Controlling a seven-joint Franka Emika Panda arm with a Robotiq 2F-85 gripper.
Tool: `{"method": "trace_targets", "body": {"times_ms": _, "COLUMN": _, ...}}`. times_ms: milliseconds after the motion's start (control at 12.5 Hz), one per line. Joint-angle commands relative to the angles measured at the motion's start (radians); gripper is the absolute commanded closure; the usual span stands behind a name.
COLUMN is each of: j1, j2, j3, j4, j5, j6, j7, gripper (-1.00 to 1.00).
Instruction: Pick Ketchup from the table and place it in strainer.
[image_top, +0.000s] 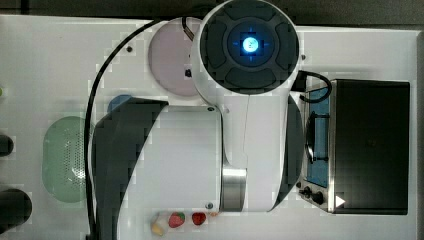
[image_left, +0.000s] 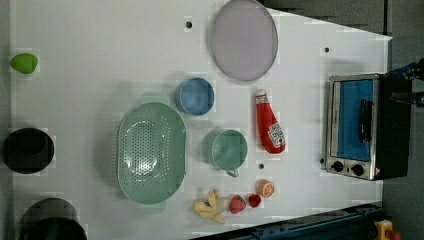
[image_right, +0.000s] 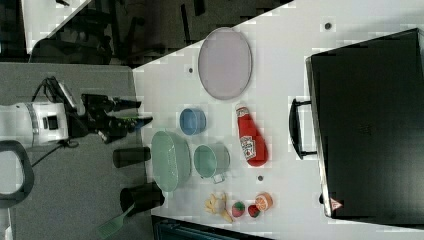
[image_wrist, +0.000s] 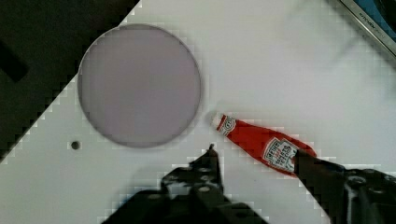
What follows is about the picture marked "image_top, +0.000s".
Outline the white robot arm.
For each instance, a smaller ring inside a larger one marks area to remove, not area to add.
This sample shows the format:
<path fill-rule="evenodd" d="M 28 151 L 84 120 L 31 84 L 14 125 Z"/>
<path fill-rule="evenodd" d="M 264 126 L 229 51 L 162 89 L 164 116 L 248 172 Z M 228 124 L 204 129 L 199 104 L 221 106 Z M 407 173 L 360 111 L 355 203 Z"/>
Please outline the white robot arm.
<path fill-rule="evenodd" d="M 292 98 L 299 38 L 264 0 L 228 0 L 191 44 L 195 102 L 130 98 L 95 126 L 93 240 L 135 236 L 135 214 L 269 212 L 296 184 L 303 129 Z"/>

